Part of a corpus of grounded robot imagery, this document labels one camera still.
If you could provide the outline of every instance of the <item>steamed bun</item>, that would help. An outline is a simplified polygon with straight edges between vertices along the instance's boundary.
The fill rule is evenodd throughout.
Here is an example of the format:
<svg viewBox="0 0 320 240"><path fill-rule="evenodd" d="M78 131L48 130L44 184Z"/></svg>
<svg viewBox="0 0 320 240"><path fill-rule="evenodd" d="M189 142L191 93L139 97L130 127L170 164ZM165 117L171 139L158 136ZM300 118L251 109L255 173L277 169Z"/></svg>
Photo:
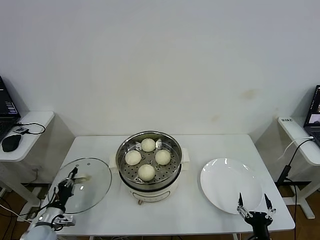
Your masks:
<svg viewBox="0 0 320 240"><path fill-rule="evenodd" d="M141 148L145 152L152 152L156 148L156 142L151 138L143 139L141 142Z"/></svg>
<svg viewBox="0 0 320 240"><path fill-rule="evenodd" d="M150 181L156 175L156 171L153 166L149 164L142 165L138 169L138 176L142 181Z"/></svg>
<svg viewBox="0 0 320 240"><path fill-rule="evenodd" d="M170 162L171 154L167 150L159 150L155 154L155 161L160 165L167 165Z"/></svg>
<svg viewBox="0 0 320 240"><path fill-rule="evenodd" d="M125 162L130 166L136 165L140 163L140 161L141 161L141 154L136 150L129 151L125 155Z"/></svg>

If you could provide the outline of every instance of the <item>glass lid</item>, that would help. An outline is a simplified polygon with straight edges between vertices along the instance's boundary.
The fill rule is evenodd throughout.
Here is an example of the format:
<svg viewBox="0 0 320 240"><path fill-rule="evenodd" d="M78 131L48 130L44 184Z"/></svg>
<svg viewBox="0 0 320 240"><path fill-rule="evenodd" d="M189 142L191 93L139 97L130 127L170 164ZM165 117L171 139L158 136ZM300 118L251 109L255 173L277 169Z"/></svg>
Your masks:
<svg viewBox="0 0 320 240"><path fill-rule="evenodd" d="M73 196L65 205L66 214L78 214L97 205L107 194L112 180L111 171L105 162L94 157L80 158L59 170L52 183L56 192L58 184L68 177L75 167L78 168L78 172L75 175ZM48 194L50 200L54 194L53 187Z"/></svg>

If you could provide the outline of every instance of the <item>wooden floor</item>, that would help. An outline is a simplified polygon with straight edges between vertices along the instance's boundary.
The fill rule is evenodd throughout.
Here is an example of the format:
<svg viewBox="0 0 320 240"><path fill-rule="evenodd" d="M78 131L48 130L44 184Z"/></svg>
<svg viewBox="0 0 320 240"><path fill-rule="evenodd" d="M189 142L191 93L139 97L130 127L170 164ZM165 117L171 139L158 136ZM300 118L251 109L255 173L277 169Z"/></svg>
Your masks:
<svg viewBox="0 0 320 240"><path fill-rule="evenodd" d="M293 193L288 186L280 187L280 193L283 197L291 197ZM3 198L10 204L13 211L19 213L23 208L26 201L21 198L15 192L6 193ZM311 196L307 198L313 213L315 214L315 219L307 219L298 206L296 212L296 239L297 240L320 240L320 192L316 191ZM8 207L3 200L0 203L5 207ZM294 206L288 207L292 217L294 215ZM0 207L0 214L10 215L10 213ZM12 218L10 223L10 217L5 217L0 215L0 240L18 240L20 236L27 230L27 222L16 222L17 218ZM279 231L272 232L271 238L273 240L293 240L294 231ZM246 240L250 234L241 234L241 239ZM81 240L88 240L88 237L81 237ZM102 239L111 239L111 237L102 237ZM124 238L123 240L141 240L139 236ZM144 236L143 240L232 240L231 234L224 235L182 235L182 236Z"/></svg>

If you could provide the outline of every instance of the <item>white plate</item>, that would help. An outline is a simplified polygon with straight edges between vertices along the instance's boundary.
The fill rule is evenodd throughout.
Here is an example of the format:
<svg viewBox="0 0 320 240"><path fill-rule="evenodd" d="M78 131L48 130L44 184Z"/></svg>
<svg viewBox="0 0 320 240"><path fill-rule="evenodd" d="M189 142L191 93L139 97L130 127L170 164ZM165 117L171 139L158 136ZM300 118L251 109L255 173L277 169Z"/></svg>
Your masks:
<svg viewBox="0 0 320 240"><path fill-rule="evenodd" d="M200 181L209 201L230 214L238 214L239 193L249 211L256 209L263 197L261 184L254 172L234 159L211 160L203 167Z"/></svg>

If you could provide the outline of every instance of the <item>laptop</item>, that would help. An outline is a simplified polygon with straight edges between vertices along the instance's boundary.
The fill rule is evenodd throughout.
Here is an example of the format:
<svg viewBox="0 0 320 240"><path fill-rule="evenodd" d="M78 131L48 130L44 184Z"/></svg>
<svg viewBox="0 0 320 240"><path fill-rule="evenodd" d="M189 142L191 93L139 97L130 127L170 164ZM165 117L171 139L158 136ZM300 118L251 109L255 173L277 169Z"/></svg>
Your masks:
<svg viewBox="0 0 320 240"><path fill-rule="evenodd" d="M320 146L320 85L315 88L303 128L310 136L314 137L315 142Z"/></svg>
<svg viewBox="0 0 320 240"><path fill-rule="evenodd" d="M0 76L0 141L2 141L19 119L20 114Z"/></svg>

